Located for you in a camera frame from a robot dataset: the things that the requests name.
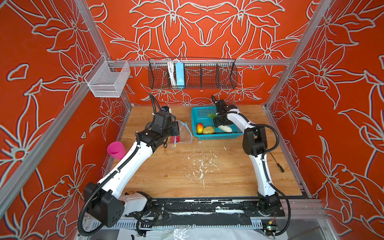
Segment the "red apple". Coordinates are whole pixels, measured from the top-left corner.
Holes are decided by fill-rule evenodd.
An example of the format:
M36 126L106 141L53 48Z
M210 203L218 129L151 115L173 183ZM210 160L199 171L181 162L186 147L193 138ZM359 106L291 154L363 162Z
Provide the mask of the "red apple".
M180 141L180 136L171 136L171 142L176 144Z

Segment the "yellow potato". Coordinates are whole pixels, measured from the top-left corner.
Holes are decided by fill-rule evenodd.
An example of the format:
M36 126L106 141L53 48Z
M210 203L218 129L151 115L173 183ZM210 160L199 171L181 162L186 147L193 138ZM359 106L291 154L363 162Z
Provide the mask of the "yellow potato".
M207 127L203 128L202 133L203 133L204 135L211 135L211 134L214 134L214 133L215 133L215 128L212 127L212 126L207 126Z

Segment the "clear zip top bag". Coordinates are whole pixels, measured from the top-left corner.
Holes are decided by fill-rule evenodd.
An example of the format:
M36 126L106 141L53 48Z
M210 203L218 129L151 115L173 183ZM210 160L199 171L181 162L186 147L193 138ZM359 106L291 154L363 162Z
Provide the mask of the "clear zip top bag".
M173 144L171 142L171 137L170 137L170 142L172 144L173 149L175 149L178 144L190 144L193 141L193 134L189 129L188 124L181 122L179 120L177 120L177 123L179 126L179 134L177 136L180 136L180 141L176 144Z

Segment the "red yellow mango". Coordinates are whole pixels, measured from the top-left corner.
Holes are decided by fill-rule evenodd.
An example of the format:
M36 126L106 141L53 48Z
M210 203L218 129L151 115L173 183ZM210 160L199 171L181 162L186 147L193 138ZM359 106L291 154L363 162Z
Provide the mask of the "red yellow mango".
M202 123L198 123L196 126L196 132L197 134L202 134L204 130L204 125Z

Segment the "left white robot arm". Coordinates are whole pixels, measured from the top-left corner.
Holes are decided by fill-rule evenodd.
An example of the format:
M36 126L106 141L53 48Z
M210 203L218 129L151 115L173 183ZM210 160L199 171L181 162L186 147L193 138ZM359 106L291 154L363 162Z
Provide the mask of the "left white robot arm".
M143 192L124 194L124 189L140 166L159 148L168 146L168 138L180 134L177 118L168 107L162 108L152 94L153 120L141 132L121 161L96 184L84 189L85 204L78 218L78 232L91 236L103 227L113 227L122 216L136 219L136 230L154 225L160 217L152 208L151 197Z

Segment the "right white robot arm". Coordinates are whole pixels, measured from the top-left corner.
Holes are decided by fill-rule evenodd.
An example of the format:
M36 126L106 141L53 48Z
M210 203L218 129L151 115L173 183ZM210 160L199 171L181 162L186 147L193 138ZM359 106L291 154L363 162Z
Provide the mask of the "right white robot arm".
M263 234L266 236L280 236L284 234L291 222L291 205L288 197L274 186L268 167L267 154L274 151L280 144L277 131L266 124L255 124L243 115L234 105L216 104L216 125L235 125L243 133L243 150L248 155L254 166L258 183L257 211L265 217L282 209L280 197L287 203L288 217L282 230L272 230L264 227Z

